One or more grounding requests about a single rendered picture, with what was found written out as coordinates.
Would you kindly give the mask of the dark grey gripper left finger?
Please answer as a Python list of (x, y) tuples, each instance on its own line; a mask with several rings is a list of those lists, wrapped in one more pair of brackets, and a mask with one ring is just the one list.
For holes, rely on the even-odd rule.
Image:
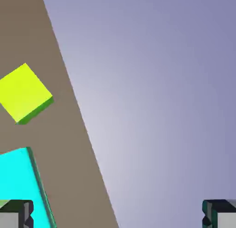
[(34, 228), (32, 200), (0, 200), (0, 228)]

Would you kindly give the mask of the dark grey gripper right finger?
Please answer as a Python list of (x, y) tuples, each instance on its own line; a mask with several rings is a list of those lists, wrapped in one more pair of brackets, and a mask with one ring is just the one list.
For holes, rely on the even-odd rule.
[(202, 211), (202, 228), (236, 228), (236, 199), (204, 200)]

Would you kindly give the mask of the small yellow cube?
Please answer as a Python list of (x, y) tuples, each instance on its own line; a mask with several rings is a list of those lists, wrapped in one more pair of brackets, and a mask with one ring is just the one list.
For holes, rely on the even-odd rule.
[(0, 79), (0, 103), (18, 125), (27, 124), (53, 102), (53, 95), (26, 63)]

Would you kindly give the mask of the large cyan box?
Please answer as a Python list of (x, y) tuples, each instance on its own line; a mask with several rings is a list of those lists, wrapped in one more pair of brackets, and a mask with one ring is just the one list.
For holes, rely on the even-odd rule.
[(30, 147), (0, 155), (0, 200), (32, 200), (34, 228), (57, 228)]

